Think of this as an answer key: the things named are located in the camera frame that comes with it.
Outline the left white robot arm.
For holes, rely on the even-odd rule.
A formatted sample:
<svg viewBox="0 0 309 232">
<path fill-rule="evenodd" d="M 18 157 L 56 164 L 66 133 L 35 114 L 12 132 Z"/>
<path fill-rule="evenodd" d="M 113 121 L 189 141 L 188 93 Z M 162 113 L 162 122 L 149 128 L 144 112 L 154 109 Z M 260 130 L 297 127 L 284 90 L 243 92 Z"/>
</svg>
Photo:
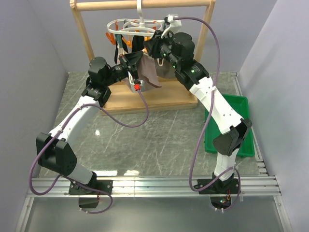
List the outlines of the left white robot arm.
<svg viewBox="0 0 309 232">
<path fill-rule="evenodd" d="M 74 108 L 48 134 L 38 135 L 38 165 L 79 182 L 80 189 L 86 194 L 97 190 L 95 173 L 78 163 L 72 145 L 94 115 L 104 110 L 112 93 L 111 85 L 131 77 L 134 90 L 140 93 L 138 65 L 142 55 L 142 51 L 120 55 L 120 63 L 113 67 L 103 57 L 90 61 L 86 86 Z"/>
</svg>

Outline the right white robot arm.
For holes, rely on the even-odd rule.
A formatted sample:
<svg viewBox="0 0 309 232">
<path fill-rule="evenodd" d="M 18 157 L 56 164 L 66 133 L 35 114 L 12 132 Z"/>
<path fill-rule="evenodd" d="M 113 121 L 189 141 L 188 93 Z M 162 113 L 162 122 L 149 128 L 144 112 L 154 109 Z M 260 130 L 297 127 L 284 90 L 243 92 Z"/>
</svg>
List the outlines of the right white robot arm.
<svg viewBox="0 0 309 232">
<path fill-rule="evenodd" d="M 251 120 L 232 108 L 217 89 L 214 79 L 194 59 L 195 44 L 189 34 L 168 32 L 164 35 L 156 30 L 144 46 L 150 57 L 168 62 L 177 80 L 202 103 L 209 112 L 206 124 L 211 119 L 216 122 L 220 134 L 212 142 L 217 150 L 212 183 L 216 192 L 224 193 L 233 179 L 236 155 L 252 127 Z"/>
</svg>

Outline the white plastic clip hanger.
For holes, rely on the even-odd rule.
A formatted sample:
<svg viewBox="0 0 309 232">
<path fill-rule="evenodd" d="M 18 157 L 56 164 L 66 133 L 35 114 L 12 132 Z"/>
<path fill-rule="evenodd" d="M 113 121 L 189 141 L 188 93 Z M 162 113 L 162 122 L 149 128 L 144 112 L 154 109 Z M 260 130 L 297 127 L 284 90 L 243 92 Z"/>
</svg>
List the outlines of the white plastic clip hanger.
<svg viewBox="0 0 309 232">
<path fill-rule="evenodd" d="M 123 43 L 127 47 L 133 48 L 133 37 L 141 36 L 142 41 L 149 40 L 154 32 L 164 30 L 164 20 L 150 20 L 144 19 L 142 11 L 142 1 L 137 1 L 138 19 L 122 18 L 109 22 L 107 24 L 106 37 L 113 44 L 116 43 L 122 47 Z"/>
</svg>

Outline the pink beige underwear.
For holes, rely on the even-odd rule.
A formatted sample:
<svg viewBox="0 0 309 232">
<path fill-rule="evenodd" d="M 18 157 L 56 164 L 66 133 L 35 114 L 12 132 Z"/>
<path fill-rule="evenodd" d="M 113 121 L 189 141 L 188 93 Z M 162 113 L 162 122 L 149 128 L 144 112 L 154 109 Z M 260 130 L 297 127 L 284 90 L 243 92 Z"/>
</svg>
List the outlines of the pink beige underwear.
<svg viewBox="0 0 309 232">
<path fill-rule="evenodd" d="M 125 45 L 123 45 L 121 48 L 119 45 L 116 45 L 116 51 L 115 51 L 115 57 L 116 57 L 116 64 L 120 64 L 119 61 L 119 55 L 120 54 L 127 54 L 128 52 L 125 51 Z M 141 91 L 150 91 L 155 88 L 161 88 L 161 84 L 159 83 L 156 69 L 155 69 L 155 61 L 152 57 L 150 57 L 148 54 L 143 53 L 143 56 L 141 58 L 139 67 L 138 67 L 138 75 L 139 79 L 144 81 L 144 86 L 141 87 Z M 127 87 L 133 92 L 130 80 L 129 78 L 125 78 L 122 80 L 122 82 L 127 85 Z"/>
</svg>

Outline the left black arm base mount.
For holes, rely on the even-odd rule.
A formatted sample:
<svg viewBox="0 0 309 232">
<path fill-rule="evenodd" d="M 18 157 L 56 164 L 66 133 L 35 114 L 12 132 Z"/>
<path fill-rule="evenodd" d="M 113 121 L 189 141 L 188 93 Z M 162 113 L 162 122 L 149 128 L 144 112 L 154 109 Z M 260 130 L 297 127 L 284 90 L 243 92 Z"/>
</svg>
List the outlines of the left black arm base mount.
<svg viewBox="0 0 309 232">
<path fill-rule="evenodd" d="M 112 180 L 96 180 L 88 185 L 70 183 L 69 195 L 97 195 L 102 191 L 111 194 L 113 187 Z"/>
</svg>

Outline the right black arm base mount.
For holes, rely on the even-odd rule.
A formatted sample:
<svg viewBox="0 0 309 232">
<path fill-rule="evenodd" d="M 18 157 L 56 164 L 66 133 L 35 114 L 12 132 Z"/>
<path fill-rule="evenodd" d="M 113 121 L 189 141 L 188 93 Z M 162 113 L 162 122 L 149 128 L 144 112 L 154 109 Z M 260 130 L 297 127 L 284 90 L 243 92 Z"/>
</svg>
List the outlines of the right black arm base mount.
<svg viewBox="0 0 309 232">
<path fill-rule="evenodd" d="M 210 179 L 198 179 L 194 189 L 201 189 L 211 182 Z M 199 192 L 199 194 L 237 194 L 239 192 L 240 183 L 238 179 L 232 178 L 226 181 L 216 180 L 211 186 Z"/>
</svg>

